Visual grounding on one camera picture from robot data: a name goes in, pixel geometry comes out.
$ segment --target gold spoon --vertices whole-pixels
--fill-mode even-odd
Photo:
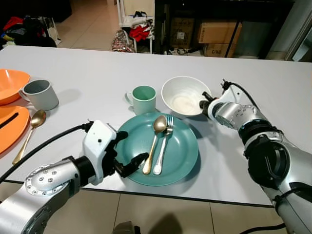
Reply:
[[[155,136],[154,136],[150,154],[148,158],[146,159],[144,167],[143,167],[143,173],[145,175],[148,175],[152,170],[153,152],[154,152],[154,148],[155,148],[155,144],[157,140],[157,134],[163,132],[166,129],[166,127],[167,127],[167,120],[165,116],[159,116],[153,124]]]
[[[30,132],[29,132],[29,134],[28,134],[28,136],[27,136],[27,138],[26,138],[26,141],[24,142],[23,146],[21,147],[21,149],[20,149],[18,155],[17,155],[17,156],[15,157],[15,159],[13,160],[13,162],[12,162],[13,165],[17,164],[17,163],[21,160],[21,158],[22,158],[23,155],[24,155],[24,151],[25,151],[25,149],[26,149],[26,145],[27,145],[27,143],[28,143],[28,141],[29,141],[29,139],[30,139],[30,136],[31,136],[33,130],[34,130],[35,128],[39,127],[40,125],[42,125],[42,124],[44,123],[45,119],[46,119],[46,114],[45,114],[45,111],[43,111],[43,110],[38,110],[38,111],[32,116],[32,118],[31,118],[31,120],[30,120],[30,124],[31,124],[31,126],[32,126],[32,129],[30,130]]]

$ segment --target tile floor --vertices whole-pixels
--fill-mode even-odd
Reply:
[[[20,186],[0,185],[0,200]],[[239,234],[282,223],[271,208],[81,190],[54,213],[45,234],[110,234],[114,226],[129,220],[141,227],[142,234]]]
[[[119,28],[114,1],[72,0],[72,8],[73,14],[57,24],[63,40],[59,47],[111,50]],[[2,184],[0,200],[19,187]],[[282,222],[270,208],[82,190],[52,216],[45,234],[109,234],[115,225],[128,220],[139,225],[142,234],[238,234],[255,226]]]

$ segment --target teal plate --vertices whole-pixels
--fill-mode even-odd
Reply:
[[[160,115],[167,116],[163,113],[139,115],[120,127],[119,131],[126,131],[129,136],[120,141],[116,147],[118,161],[125,165],[138,154],[149,153],[154,137],[153,122]],[[167,141],[162,172],[160,175],[153,174],[163,138],[163,133],[158,134],[151,173],[144,175],[141,166],[128,177],[129,179],[144,185],[164,186],[179,181],[192,170],[198,157],[197,139],[187,124],[174,118],[174,131]]]

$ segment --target white bowl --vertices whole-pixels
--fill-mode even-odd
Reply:
[[[173,77],[161,88],[161,97],[165,104],[174,112],[184,116],[197,116],[202,110],[199,102],[205,100],[202,93],[211,95],[209,88],[193,77]]]

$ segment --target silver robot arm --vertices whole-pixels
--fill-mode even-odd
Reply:
[[[220,98],[203,95],[203,113],[238,131],[248,172],[259,184],[291,234],[312,233],[312,155],[290,143],[253,105],[241,105],[237,87]]]
[[[139,154],[125,166],[119,163],[114,146],[127,136],[96,120],[83,140],[85,156],[71,156],[35,169],[22,187],[0,204],[0,233],[42,234],[52,214],[80,187],[97,185],[115,171],[122,177],[133,173],[148,153]]]

